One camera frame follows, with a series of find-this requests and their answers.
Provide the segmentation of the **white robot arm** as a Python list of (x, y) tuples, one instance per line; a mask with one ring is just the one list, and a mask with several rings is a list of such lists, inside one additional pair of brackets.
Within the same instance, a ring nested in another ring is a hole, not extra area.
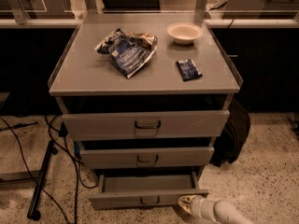
[(213, 224), (254, 224), (226, 200), (210, 201), (201, 195), (185, 195), (178, 198), (178, 204), (190, 215)]

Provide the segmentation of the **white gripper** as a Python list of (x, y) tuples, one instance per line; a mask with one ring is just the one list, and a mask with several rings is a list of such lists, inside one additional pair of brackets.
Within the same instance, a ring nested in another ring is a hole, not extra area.
[(204, 218), (213, 223), (217, 222), (214, 212), (215, 202), (203, 196), (184, 195), (178, 198), (178, 205), (194, 217)]

